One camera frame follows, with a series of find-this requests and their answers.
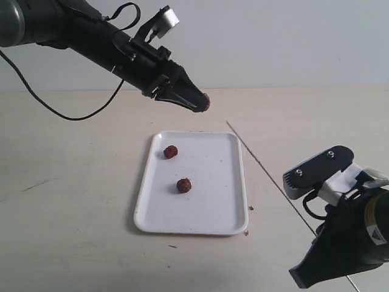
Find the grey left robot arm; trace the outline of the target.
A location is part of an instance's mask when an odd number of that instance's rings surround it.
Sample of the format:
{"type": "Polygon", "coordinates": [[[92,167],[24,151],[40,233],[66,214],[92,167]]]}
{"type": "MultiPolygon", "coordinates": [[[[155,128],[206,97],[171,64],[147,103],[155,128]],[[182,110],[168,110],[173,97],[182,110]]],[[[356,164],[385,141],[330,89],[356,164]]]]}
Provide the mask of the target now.
{"type": "Polygon", "coordinates": [[[146,97],[195,113],[207,111],[208,95],[170,60],[170,50],[150,44],[179,24],[173,9],[162,7],[131,37],[110,23],[129,6],[125,3],[112,16],[104,16],[87,1],[1,1],[1,47],[36,43],[70,48],[146,97]]]}

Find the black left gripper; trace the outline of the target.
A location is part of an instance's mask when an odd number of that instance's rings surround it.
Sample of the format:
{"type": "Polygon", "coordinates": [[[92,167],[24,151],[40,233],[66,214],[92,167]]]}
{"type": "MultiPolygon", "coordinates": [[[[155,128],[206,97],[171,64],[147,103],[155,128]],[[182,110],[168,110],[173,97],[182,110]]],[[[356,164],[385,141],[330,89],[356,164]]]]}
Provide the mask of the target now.
{"type": "Polygon", "coordinates": [[[130,38],[123,32],[112,36],[115,65],[112,73],[155,101],[179,105],[203,113],[207,104],[203,93],[188,78],[182,66],[170,60],[171,52],[130,38]]]}

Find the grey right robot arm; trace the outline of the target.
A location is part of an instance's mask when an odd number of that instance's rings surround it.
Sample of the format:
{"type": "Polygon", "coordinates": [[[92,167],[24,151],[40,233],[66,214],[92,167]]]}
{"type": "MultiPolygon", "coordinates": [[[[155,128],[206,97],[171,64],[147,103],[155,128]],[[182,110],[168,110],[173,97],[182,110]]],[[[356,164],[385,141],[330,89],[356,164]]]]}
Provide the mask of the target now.
{"type": "Polygon", "coordinates": [[[326,206],[326,220],[304,259],[289,270],[299,288],[376,269],[388,262],[388,191],[364,191],[326,206]]]}

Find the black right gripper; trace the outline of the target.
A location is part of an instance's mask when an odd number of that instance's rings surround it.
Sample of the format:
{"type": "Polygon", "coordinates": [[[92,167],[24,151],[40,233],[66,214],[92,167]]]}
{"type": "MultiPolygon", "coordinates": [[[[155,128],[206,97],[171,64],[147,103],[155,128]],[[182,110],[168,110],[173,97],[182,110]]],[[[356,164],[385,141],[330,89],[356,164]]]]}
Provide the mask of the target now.
{"type": "Polygon", "coordinates": [[[388,191],[370,189],[326,206],[304,259],[289,270],[299,288],[376,269],[388,262],[388,191]]]}

